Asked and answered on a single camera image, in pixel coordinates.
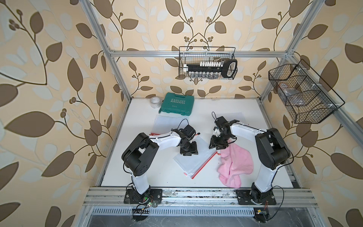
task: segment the floral wallpaper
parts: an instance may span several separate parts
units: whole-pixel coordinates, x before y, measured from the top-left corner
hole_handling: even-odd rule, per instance
[[[309,0],[91,0],[111,49],[286,50]]]
[[[268,70],[278,64],[276,58],[237,58],[233,80],[209,80],[178,75],[178,61],[173,58],[120,57],[116,61],[132,97],[164,97],[173,92],[198,98],[256,98],[268,83]]]
[[[342,108],[363,127],[363,2],[326,0],[295,54],[346,101]],[[264,102],[294,155],[292,164],[311,188],[332,227],[363,226],[363,149],[331,115],[320,124],[293,124],[273,91]]]
[[[0,226],[71,226],[126,101],[78,1],[0,0],[0,25]]]

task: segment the mounting plate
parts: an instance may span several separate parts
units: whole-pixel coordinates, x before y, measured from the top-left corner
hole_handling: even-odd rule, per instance
[[[152,196],[152,205],[157,205],[161,203],[161,199],[163,197],[162,189],[151,189],[150,195]],[[139,204],[139,202],[134,199],[134,189],[127,189],[125,194],[125,199],[123,200],[124,204]]]
[[[251,190],[236,190],[237,200],[239,205],[256,205],[251,201],[252,197],[250,195]],[[265,197],[266,201],[268,201],[269,205],[276,205],[276,200],[273,192],[270,193],[270,196]]]

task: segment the packing tape roll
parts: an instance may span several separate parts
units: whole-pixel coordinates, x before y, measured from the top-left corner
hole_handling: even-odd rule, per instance
[[[154,109],[161,107],[161,98],[158,96],[154,96],[150,98],[150,106]]]

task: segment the green toolbox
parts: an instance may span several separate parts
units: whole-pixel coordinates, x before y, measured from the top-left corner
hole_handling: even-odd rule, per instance
[[[163,104],[161,105],[159,113],[163,111],[189,116],[192,113],[193,104],[194,96],[183,96],[168,92]]]

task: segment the aluminum rail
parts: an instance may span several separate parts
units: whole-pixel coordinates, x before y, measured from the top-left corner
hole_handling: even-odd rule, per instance
[[[185,51],[186,53],[205,53],[205,51]],[[230,51],[207,51],[213,53],[229,53]],[[285,51],[235,51],[234,57],[286,57]],[[179,51],[149,51],[149,50],[111,50],[112,57],[179,57]]]

